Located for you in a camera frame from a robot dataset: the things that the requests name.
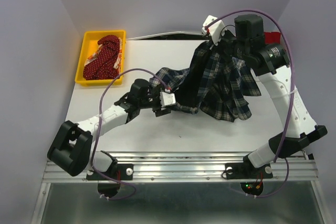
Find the white tabletop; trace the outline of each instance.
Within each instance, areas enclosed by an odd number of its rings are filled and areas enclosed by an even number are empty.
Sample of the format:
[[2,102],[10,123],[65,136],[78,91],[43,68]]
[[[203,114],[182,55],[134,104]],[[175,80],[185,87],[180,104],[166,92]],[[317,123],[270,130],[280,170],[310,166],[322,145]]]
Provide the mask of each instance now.
[[[130,40],[126,43],[124,69],[145,68],[157,72],[161,67],[187,68],[201,41]],[[127,73],[120,86],[111,87],[104,98],[107,109],[130,90],[136,78],[148,79],[144,72]],[[115,128],[100,138],[99,150],[142,152],[249,152],[282,131],[277,111],[266,89],[258,83],[261,97],[246,97],[252,117],[234,123],[218,121],[200,111],[197,115],[172,111],[156,118],[151,109],[142,110],[130,123]],[[76,84],[67,120],[78,122],[98,114],[105,87]]]

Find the black mounting bracket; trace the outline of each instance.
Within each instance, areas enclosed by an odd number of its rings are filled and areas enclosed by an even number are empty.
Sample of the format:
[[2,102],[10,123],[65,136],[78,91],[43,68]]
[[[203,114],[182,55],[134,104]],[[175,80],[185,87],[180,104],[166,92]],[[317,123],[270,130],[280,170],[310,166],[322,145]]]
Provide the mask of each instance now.
[[[118,179],[118,172],[120,172],[120,180],[132,180],[133,179],[133,164],[117,164],[116,168],[111,166],[106,172],[103,174],[114,179]],[[132,174],[127,174],[127,169],[132,170]],[[100,176],[95,171],[90,171],[89,174],[86,175],[86,180],[94,181],[94,180],[107,180],[106,178]]]
[[222,173],[224,179],[257,179],[260,174],[263,178],[273,178],[270,164],[263,165],[260,168],[254,168],[247,162],[226,163],[225,171]]
[[[289,157],[296,152],[301,151],[306,148],[311,143],[322,138],[328,133],[327,128],[324,125],[316,125],[315,130],[309,133],[308,135],[302,133],[300,138],[285,137],[284,143],[279,153],[280,158]],[[282,132],[278,135],[272,137],[269,141],[269,147],[275,153],[278,149]]]
[[80,174],[89,163],[92,135],[71,121],[59,128],[47,157],[71,176]]

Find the red polka dot garment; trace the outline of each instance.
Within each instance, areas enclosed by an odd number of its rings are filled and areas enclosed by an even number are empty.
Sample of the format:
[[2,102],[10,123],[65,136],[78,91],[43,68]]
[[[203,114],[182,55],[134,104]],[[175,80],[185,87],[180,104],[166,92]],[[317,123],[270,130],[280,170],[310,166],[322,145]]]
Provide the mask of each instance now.
[[83,77],[87,80],[114,79],[119,74],[113,67],[119,54],[119,38],[108,35],[98,40],[98,44],[102,45],[102,49],[96,60],[85,65]]

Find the cable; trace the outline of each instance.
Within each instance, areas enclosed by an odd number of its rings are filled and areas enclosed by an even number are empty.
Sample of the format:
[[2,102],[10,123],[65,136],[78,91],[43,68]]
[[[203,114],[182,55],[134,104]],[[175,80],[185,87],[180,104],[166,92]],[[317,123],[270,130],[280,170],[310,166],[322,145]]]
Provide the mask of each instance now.
[[281,186],[279,186],[279,188],[276,189],[275,191],[273,191],[272,193],[269,193],[269,194],[266,194],[266,195],[256,196],[256,195],[242,193],[241,191],[238,191],[236,189],[231,188],[231,185],[229,185],[229,189],[231,191],[235,191],[236,193],[239,193],[239,194],[242,194],[242,195],[245,195],[245,196],[249,196],[249,197],[253,197],[253,198],[268,198],[270,196],[273,196],[274,194],[277,194],[285,186],[285,184],[288,180],[288,177],[289,177],[289,163],[288,163],[288,160],[286,158],[284,158],[284,160],[286,161],[286,165],[287,165],[287,173],[286,173],[285,180],[282,182]]
[[259,180],[259,174],[257,175],[257,180],[254,182],[254,184],[257,183],[258,180]]
[[277,158],[279,156],[279,153],[281,151],[283,142],[285,141],[285,137],[286,137],[286,133],[287,133],[288,125],[289,125],[290,116],[292,114],[292,109],[293,109],[293,104],[294,104],[294,93],[293,93],[293,91],[294,91],[294,88],[295,88],[294,61],[292,59],[292,52],[291,52],[288,40],[287,40],[284,32],[282,31],[282,29],[281,29],[280,25],[278,24],[278,22],[273,17],[271,17],[269,14],[267,14],[267,13],[261,11],[261,10],[257,10],[257,9],[242,9],[242,10],[237,10],[237,11],[231,12],[229,14],[226,14],[226,15],[224,15],[222,17],[219,17],[219,18],[215,19],[214,21],[210,22],[210,24],[208,24],[204,28],[205,28],[205,30],[208,30],[208,28],[211,27],[214,23],[222,20],[223,18],[226,18],[226,17],[228,17],[228,16],[230,16],[232,14],[242,13],[242,12],[259,13],[259,14],[262,14],[262,15],[266,16],[267,18],[269,18],[276,25],[276,27],[278,28],[279,32],[281,33],[281,35],[283,37],[283,41],[285,42],[285,45],[286,45],[286,48],[287,48],[287,53],[288,53],[289,60],[290,60],[290,70],[291,70],[292,74],[291,74],[291,77],[290,77],[289,108],[288,108],[288,113],[287,113],[285,125],[283,127],[283,133],[282,133],[282,136],[281,136],[281,140],[280,140],[277,152],[275,153],[274,160],[273,160],[273,162],[276,163]]
[[264,178],[262,177],[262,173],[260,173],[260,175],[261,175],[261,180],[260,180],[259,185],[256,186],[257,189],[259,189],[259,188],[261,187],[261,185],[262,185],[262,183],[263,183],[262,180],[264,179]]
[[120,179],[121,179],[121,173],[120,173],[120,170],[118,171],[117,179],[118,179],[119,181],[120,181]]
[[228,26],[232,26],[232,27],[236,28],[234,25],[226,25],[226,26],[224,26],[223,29],[220,31],[220,35],[221,35],[221,36],[222,36],[222,32],[223,32],[223,30],[224,30],[226,27],[228,27]]
[[[117,77],[114,78],[113,81],[111,81],[111,83],[106,87],[106,89],[104,90],[103,94],[101,95],[101,98],[100,98],[100,101],[99,101],[99,114],[101,115],[102,114],[102,105],[103,105],[103,99],[104,99],[104,96],[105,94],[107,93],[107,91],[109,90],[109,88],[114,84],[114,82],[119,79],[121,76],[123,76],[124,74],[128,73],[128,72],[131,72],[131,71],[144,71],[144,72],[147,72],[149,74],[151,74],[153,77],[157,78],[161,83],[162,85],[165,87],[165,89],[170,89],[166,83],[164,83],[157,75],[155,75],[154,73],[152,73],[151,71],[148,71],[146,69],[142,69],[142,68],[133,68],[133,69],[129,69],[129,70],[126,70],[125,72],[119,74]],[[96,135],[96,142],[95,142],[95,145],[93,147],[93,151],[92,151],[92,156],[91,156],[91,160],[90,160],[90,165],[92,166],[92,169],[98,173],[100,176],[102,176],[103,178],[107,179],[107,180],[110,180],[110,181],[113,181],[113,182],[116,182],[116,183],[119,183],[121,185],[125,185],[125,186],[130,186],[133,188],[133,192],[129,195],[126,195],[126,196],[123,196],[123,197],[120,197],[120,198],[109,198],[109,197],[106,197],[104,195],[100,195],[100,197],[103,197],[107,200],[119,200],[119,199],[127,199],[127,198],[130,198],[132,197],[137,191],[136,187],[131,184],[131,183],[127,183],[127,182],[123,182],[123,181],[120,181],[120,180],[117,180],[117,179],[114,179],[114,178],[111,178],[107,175],[105,175],[104,173],[102,173],[101,171],[97,170],[95,168],[95,166],[93,165],[93,160],[94,160],[94,156],[95,156],[95,153],[96,153],[96,150],[97,150],[97,146],[98,146],[98,141],[99,141],[99,136],[100,136],[100,130],[101,130],[101,123],[102,123],[102,118],[101,116],[99,117],[99,122],[98,122],[98,128],[97,128],[97,135]]]

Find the yellow plastic bin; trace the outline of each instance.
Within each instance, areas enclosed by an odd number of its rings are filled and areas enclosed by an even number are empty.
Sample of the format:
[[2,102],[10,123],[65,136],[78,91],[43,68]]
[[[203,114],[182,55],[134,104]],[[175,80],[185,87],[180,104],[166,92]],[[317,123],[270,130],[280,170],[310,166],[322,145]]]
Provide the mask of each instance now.
[[[78,67],[75,77],[75,82],[83,86],[96,86],[96,85],[108,85],[112,80],[86,80],[83,77],[84,63],[87,58],[92,55],[98,49],[98,40],[107,35],[115,35],[122,39],[122,52],[121,52],[121,72],[124,69],[125,60],[125,44],[126,44],[126,31],[124,30],[112,30],[112,31],[87,31],[84,34],[82,49],[80,51]],[[121,76],[114,82],[115,85],[122,83]]]

